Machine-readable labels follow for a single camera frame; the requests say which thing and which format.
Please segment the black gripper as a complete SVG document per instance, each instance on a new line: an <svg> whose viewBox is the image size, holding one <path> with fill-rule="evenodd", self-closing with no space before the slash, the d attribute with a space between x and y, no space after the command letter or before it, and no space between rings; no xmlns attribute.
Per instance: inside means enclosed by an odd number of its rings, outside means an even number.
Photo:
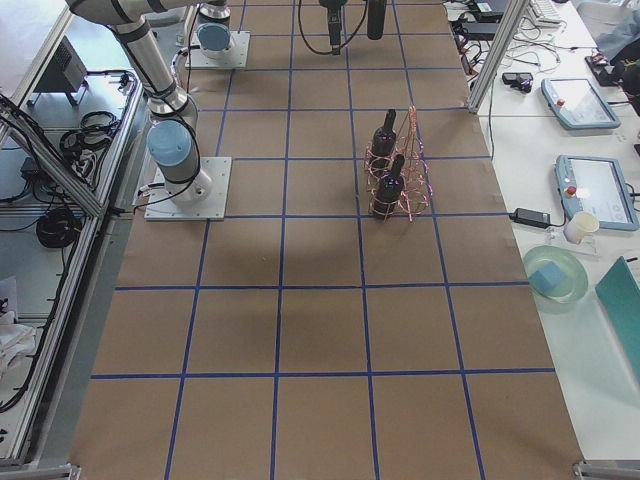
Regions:
<svg viewBox="0 0 640 480"><path fill-rule="evenodd" d="M320 0L319 5L326 9L327 29L331 45L341 44L342 11L345 0Z"/></svg>

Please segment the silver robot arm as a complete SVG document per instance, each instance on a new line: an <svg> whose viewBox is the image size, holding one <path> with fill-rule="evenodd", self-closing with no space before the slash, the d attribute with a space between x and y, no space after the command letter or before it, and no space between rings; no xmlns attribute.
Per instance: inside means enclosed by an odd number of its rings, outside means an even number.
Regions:
<svg viewBox="0 0 640 480"><path fill-rule="evenodd" d="M342 12L345 1L319 1L319 5L326 10L327 30L330 50L320 51L311 46L303 33L301 6L298 6L298 28L303 43L309 51L316 55L338 56L342 48L349 41L342 41ZM232 33L229 29L230 10L226 1L209 1L203 3L197 10L202 22L196 30L196 37L200 49L211 56L229 50L232 44Z"/></svg>
<svg viewBox="0 0 640 480"><path fill-rule="evenodd" d="M191 1L69 1L76 16L108 28L120 44L147 94L155 124L147 148L164 177L167 200L195 203L206 197L211 179L201 166L195 138L197 109L192 97L178 85L164 61L146 19L191 6Z"/></svg>

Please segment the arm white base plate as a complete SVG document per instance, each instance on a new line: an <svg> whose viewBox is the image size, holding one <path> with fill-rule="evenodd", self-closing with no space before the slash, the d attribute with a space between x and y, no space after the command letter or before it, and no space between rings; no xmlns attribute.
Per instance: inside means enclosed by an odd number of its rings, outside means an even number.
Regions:
<svg viewBox="0 0 640 480"><path fill-rule="evenodd" d="M202 157L200 172L188 188L166 185L157 167L154 181L161 182L162 186L150 192L150 206L145 208L144 218L148 221L223 220L232 163L231 157Z"/></svg>
<svg viewBox="0 0 640 480"><path fill-rule="evenodd" d="M217 45L206 40L201 47L197 35L193 37L193 49L188 54L186 66L191 70L237 70L244 69L248 60L249 31L229 31L228 38Z"/></svg>

